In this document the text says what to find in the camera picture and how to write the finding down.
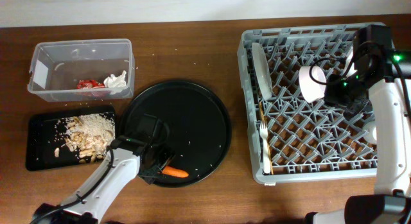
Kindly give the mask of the orange carrot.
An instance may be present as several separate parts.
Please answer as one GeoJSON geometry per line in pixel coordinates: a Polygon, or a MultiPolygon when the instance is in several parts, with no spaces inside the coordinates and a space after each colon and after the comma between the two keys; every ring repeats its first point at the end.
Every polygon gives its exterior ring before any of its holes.
{"type": "Polygon", "coordinates": [[[162,170],[163,175],[168,175],[171,177],[177,177],[177,178],[187,178],[189,176],[189,173],[186,171],[183,171],[181,169],[176,169],[171,166],[166,166],[162,170]]]}

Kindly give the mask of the pink bowl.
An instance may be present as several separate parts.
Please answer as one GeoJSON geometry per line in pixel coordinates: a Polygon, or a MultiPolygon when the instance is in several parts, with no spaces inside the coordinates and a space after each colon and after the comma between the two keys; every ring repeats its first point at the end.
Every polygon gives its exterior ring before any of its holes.
{"type": "MultiPolygon", "coordinates": [[[[326,81],[324,71],[318,66],[313,67],[311,75],[319,82],[326,81]]],[[[322,99],[325,95],[326,86],[318,84],[310,78],[310,66],[304,66],[300,68],[299,87],[303,98],[308,103],[322,99]]]]}

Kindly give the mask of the white tissue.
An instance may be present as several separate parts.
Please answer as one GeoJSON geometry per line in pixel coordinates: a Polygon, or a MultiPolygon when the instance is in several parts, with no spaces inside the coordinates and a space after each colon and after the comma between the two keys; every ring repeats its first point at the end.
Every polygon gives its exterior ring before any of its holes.
{"type": "Polygon", "coordinates": [[[125,87],[127,85],[125,76],[127,75],[126,71],[123,71],[119,76],[111,74],[103,81],[103,84],[106,88],[118,88],[125,87]]]}

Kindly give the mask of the grey plate with food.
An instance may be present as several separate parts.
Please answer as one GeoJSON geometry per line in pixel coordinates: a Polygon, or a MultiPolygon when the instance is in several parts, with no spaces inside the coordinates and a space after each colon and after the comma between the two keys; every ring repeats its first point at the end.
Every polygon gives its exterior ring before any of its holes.
{"type": "Polygon", "coordinates": [[[262,45],[257,42],[252,43],[251,51],[259,89],[263,99],[267,101],[272,97],[272,81],[266,55],[262,45]]]}

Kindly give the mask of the wooden chopstick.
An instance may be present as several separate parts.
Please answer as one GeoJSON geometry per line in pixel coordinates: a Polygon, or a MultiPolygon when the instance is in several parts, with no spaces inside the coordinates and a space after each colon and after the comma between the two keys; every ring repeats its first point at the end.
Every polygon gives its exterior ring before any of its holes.
{"type": "Polygon", "coordinates": [[[263,172],[266,175],[272,175],[272,161],[270,158],[270,148],[268,145],[268,127],[264,117],[263,105],[262,102],[259,102],[259,113],[260,113],[260,127],[259,134],[262,139],[263,149],[262,149],[262,162],[263,162],[263,172]]]}

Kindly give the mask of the red snack wrapper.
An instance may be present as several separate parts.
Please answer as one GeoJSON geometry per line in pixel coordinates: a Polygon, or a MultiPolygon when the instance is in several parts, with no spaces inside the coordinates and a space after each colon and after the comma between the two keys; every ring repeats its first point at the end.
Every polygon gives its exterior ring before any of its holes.
{"type": "Polygon", "coordinates": [[[103,83],[95,80],[80,80],[76,86],[77,89],[100,89],[105,88],[103,83]]]}

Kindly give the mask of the white plastic fork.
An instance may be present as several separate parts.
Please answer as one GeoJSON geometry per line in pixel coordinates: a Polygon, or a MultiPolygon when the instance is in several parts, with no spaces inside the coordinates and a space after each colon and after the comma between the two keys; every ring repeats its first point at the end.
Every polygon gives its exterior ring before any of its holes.
{"type": "Polygon", "coordinates": [[[267,124],[264,121],[260,123],[259,134],[263,141],[263,150],[262,150],[263,172],[264,174],[271,174],[272,167],[270,163],[269,148],[268,148],[268,143],[267,143],[268,128],[267,128],[267,124]]]}

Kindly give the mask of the cream cup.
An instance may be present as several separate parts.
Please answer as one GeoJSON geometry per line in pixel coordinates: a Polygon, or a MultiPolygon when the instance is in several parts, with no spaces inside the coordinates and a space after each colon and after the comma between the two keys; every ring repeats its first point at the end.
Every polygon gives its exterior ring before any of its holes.
{"type": "Polygon", "coordinates": [[[376,123],[375,121],[370,121],[363,126],[363,131],[365,131],[364,139],[373,144],[377,144],[377,133],[376,133],[376,123]]]}

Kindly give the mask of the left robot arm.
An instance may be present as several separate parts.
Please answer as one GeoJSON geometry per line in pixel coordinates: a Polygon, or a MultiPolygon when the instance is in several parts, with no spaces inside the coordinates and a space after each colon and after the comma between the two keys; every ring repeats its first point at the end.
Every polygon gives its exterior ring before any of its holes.
{"type": "Polygon", "coordinates": [[[140,141],[124,135],[111,142],[97,170],[59,205],[43,203],[32,223],[99,223],[121,190],[135,177],[147,184],[162,175],[175,152],[150,138],[140,141]]]}

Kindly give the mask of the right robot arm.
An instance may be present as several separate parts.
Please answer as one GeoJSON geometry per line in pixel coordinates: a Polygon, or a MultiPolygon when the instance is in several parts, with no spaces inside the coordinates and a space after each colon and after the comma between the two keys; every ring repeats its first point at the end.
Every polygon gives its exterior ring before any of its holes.
{"type": "Polygon", "coordinates": [[[378,152],[372,195],[350,197],[341,210],[311,212],[305,223],[410,223],[410,52],[394,49],[390,28],[369,25],[354,34],[342,75],[326,78],[318,59],[299,73],[303,98],[344,108],[346,117],[372,106],[378,152]]]}

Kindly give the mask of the grey dishwasher rack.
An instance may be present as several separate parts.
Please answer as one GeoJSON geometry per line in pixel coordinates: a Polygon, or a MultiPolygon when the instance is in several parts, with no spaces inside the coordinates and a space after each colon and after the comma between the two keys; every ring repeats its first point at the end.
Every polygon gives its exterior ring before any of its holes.
{"type": "Polygon", "coordinates": [[[254,180],[263,185],[290,182],[373,177],[376,146],[363,137],[372,112],[345,119],[342,110],[322,100],[308,103],[299,88],[299,69],[316,59],[326,76],[342,73],[336,62],[346,57],[354,33],[362,24],[335,24],[247,30],[237,52],[241,88],[248,120],[250,159],[254,180]],[[252,60],[251,45],[262,45],[272,81],[272,97],[264,100],[252,60]],[[263,172],[263,143],[259,134],[259,102],[268,127],[272,175],[263,172]]]}

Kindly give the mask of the rice and peanut shell pile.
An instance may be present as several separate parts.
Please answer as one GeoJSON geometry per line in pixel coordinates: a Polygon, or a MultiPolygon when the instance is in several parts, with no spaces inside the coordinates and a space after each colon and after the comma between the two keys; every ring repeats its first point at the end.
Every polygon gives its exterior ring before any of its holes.
{"type": "Polygon", "coordinates": [[[74,152],[79,163],[103,160],[107,146],[115,139],[115,122],[105,114],[65,118],[65,146],[74,152]]]}

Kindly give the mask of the single peanut shell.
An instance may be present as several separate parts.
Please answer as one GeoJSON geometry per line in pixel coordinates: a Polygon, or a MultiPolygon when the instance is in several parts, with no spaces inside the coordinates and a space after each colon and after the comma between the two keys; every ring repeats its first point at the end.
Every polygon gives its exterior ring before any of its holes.
{"type": "Polygon", "coordinates": [[[56,148],[56,149],[54,150],[54,156],[55,156],[56,158],[58,158],[59,155],[60,155],[60,148],[56,148]]]}

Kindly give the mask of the black rectangular tray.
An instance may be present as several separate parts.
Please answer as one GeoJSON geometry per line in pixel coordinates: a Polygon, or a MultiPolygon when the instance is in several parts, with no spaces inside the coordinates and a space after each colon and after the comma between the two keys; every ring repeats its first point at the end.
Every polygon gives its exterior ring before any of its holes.
{"type": "Polygon", "coordinates": [[[74,152],[65,146],[65,118],[89,114],[105,114],[116,121],[116,112],[111,105],[76,108],[58,112],[48,112],[32,116],[28,122],[28,139],[26,148],[26,169],[39,171],[79,165],[74,152]],[[54,150],[60,148],[58,158],[54,150]]]}

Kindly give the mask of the clear plastic bin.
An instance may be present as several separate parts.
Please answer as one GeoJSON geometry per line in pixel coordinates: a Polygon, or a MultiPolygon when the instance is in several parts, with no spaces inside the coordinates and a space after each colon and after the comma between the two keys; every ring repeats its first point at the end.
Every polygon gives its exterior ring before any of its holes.
{"type": "Polygon", "coordinates": [[[47,102],[128,99],[134,93],[135,59],[128,39],[42,42],[35,46],[28,92],[47,102]],[[80,80],[103,83],[127,72],[127,85],[118,88],[77,89],[80,80]]]}

